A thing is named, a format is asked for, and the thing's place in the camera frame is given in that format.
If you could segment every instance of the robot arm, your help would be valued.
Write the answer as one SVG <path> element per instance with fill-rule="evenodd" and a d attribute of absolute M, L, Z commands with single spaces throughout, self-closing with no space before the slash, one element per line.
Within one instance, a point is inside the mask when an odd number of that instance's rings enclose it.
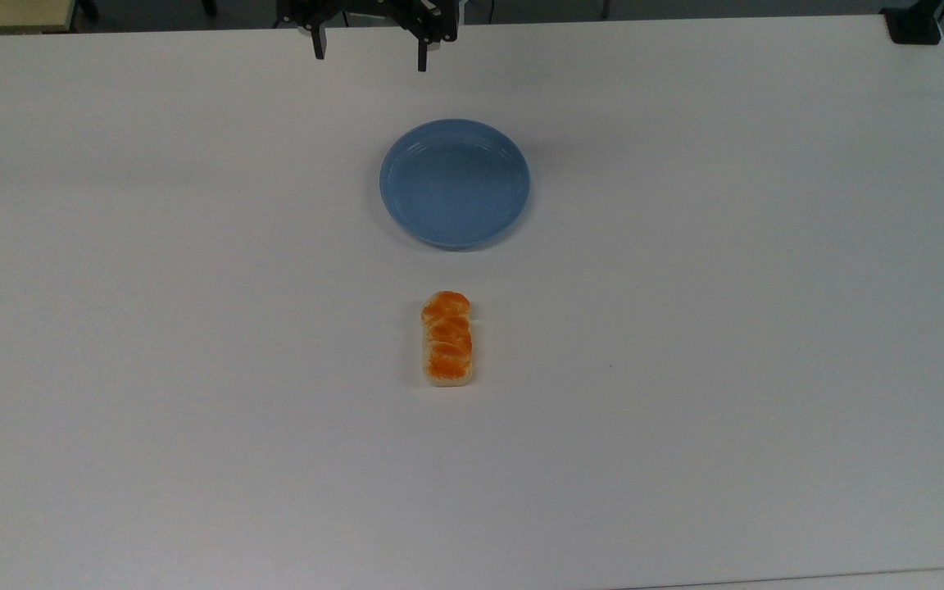
<path fill-rule="evenodd" d="M 280 21 L 296 23 L 311 33 L 311 44 L 317 59 L 326 57 L 323 23 L 339 11 L 367 11 L 389 16 L 417 38 L 417 70 L 428 68 L 428 46 L 457 39 L 458 0 L 276 0 Z"/>

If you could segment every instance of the blue plate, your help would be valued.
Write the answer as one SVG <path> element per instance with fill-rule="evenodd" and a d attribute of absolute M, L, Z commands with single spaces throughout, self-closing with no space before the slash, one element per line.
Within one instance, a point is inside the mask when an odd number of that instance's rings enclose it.
<path fill-rule="evenodd" d="M 475 120 L 434 120 L 403 135 L 381 165 L 381 197 L 405 231 L 439 247 L 482 246 L 527 205 L 524 154 Z"/>

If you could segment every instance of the table surface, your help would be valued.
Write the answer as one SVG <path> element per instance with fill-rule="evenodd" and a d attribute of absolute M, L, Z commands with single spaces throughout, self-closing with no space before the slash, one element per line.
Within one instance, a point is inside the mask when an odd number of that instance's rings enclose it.
<path fill-rule="evenodd" d="M 379 163 L 509 134 L 508 238 Z M 474 305 L 428 388 L 419 309 Z M 944 44 L 879 16 L 0 38 L 0 588 L 944 567 Z"/>

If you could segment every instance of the floor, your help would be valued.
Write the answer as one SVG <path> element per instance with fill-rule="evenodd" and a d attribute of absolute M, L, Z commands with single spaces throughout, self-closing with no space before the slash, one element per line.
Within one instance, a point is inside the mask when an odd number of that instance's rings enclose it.
<path fill-rule="evenodd" d="M 95 0 L 101 18 L 82 15 L 82 33 L 134 30 L 267 29 L 276 20 L 273 0 L 217 0 L 217 16 L 207 16 L 199 0 Z M 603 0 L 495 0 L 493 22 L 571 22 L 600 18 Z M 613 0 L 613 20 L 718 18 L 718 16 L 869 15 L 881 7 L 905 7 L 911 0 Z M 470 0 L 469 24 L 486 23 L 490 0 Z M 372 25 L 351 19 L 352 25 Z M 330 22 L 344 26 L 340 16 Z"/>

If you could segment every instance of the bread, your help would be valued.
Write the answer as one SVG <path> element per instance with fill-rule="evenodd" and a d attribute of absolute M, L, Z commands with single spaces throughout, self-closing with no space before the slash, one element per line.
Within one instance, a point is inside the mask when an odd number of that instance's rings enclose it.
<path fill-rule="evenodd" d="M 469 300 L 441 291 L 420 311 L 423 330 L 422 370 L 438 388 L 464 385 L 472 378 L 472 332 Z"/>

